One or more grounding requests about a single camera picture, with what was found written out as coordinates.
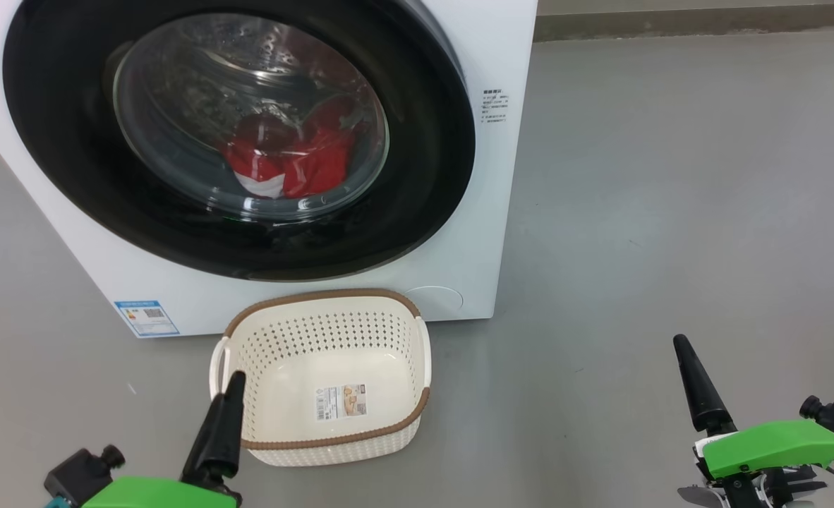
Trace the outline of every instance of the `product label sticker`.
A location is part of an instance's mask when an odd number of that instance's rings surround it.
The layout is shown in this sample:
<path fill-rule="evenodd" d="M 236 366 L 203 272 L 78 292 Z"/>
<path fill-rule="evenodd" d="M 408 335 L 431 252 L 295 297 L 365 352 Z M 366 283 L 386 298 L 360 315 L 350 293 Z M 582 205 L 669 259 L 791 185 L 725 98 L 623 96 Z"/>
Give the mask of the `product label sticker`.
<path fill-rule="evenodd" d="M 157 300 L 114 303 L 138 337 L 179 334 L 179 329 Z"/>
<path fill-rule="evenodd" d="M 508 94 L 502 89 L 483 90 L 479 121 L 482 124 L 497 124 L 508 119 Z"/>
<path fill-rule="evenodd" d="M 366 385 L 343 384 L 317 389 L 317 421 L 366 415 Z"/>

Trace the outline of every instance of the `concrete floor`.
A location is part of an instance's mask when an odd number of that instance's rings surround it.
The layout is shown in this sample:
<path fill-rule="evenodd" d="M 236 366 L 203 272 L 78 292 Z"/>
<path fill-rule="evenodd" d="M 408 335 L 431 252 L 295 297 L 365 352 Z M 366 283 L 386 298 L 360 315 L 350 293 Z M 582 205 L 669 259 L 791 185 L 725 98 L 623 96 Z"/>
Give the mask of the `concrete floor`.
<path fill-rule="evenodd" d="M 834 32 L 540 45 L 527 97 L 497 316 L 431 326 L 413 444 L 245 454 L 246 506 L 684 506 L 676 332 L 742 427 L 834 397 Z M 0 161 L 0 506 L 79 447 L 177 476 L 213 344 L 132 338 Z"/>

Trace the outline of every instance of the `brown basket rim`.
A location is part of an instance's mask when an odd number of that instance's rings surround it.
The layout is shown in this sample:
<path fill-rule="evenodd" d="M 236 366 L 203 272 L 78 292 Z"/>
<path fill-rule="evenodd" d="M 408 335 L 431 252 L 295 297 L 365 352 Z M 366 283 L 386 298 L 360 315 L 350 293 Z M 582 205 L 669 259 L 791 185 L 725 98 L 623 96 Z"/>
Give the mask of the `brown basket rim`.
<path fill-rule="evenodd" d="M 311 300 L 325 300 L 329 298 L 346 298 L 352 296 L 380 296 L 397 300 L 399 303 L 408 308 L 415 318 L 420 317 L 420 309 L 414 305 L 407 296 L 402 295 L 388 289 L 337 289 L 332 291 L 315 291 L 313 293 L 303 293 L 301 295 L 282 296 L 255 303 L 255 305 L 248 306 L 245 310 L 238 313 L 238 315 L 229 323 L 224 333 L 224 337 L 232 337 L 234 331 L 240 324 L 253 313 L 266 309 L 274 308 L 275 306 L 290 305 L 290 303 L 308 302 Z M 348 434 L 339 437 L 325 437 L 322 440 L 307 440 L 307 441 L 248 441 L 242 440 L 242 446 L 249 450 L 294 450 L 301 448 L 317 448 L 317 447 L 337 447 L 347 443 L 356 443 L 357 441 L 371 440 L 374 437 L 388 436 L 395 434 L 407 428 L 408 425 L 420 418 L 423 409 L 426 407 L 427 401 L 430 398 L 430 388 L 424 387 L 421 392 L 420 401 L 417 401 L 417 406 L 407 418 L 398 423 L 388 425 L 388 427 L 376 428 L 376 430 L 368 430 L 365 432 L 358 432 L 356 434 Z"/>

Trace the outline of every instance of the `front-loading washing machine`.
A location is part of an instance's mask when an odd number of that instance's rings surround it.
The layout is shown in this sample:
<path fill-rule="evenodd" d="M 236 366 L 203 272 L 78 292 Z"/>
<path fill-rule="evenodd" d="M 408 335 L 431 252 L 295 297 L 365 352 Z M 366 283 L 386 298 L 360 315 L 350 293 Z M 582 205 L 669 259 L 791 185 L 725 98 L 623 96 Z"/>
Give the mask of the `front-loading washing machine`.
<path fill-rule="evenodd" d="M 356 287 L 490 318 L 534 16 L 0 0 L 0 153 L 138 337 Z"/>

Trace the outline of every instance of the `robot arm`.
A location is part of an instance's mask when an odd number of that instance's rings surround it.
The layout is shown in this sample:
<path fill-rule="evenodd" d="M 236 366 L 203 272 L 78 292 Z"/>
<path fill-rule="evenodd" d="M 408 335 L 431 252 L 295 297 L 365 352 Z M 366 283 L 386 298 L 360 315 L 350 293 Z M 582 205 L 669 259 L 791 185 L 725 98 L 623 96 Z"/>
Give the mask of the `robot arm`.
<path fill-rule="evenodd" d="M 101 456 L 82 449 L 53 468 L 44 488 L 53 496 L 47 508 L 239 508 L 242 496 L 223 478 L 238 472 L 242 418 L 245 412 L 245 373 L 236 372 L 226 391 L 214 397 L 179 476 L 123 476 L 111 470 L 126 459 L 112 444 Z"/>
<path fill-rule="evenodd" d="M 710 508 L 789 508 L 794 499 L 826 488 L 814 481 L 811 467 L 834 473 L 834 402 L 823 406 L 810 397 L 800 409 L 807 419 L 738 431 L 684 335 L 675 337 L 675 353 L 692 424 L 707 433 L 694 446 L 703 486 L 678 489 L 682 498 Z"/>

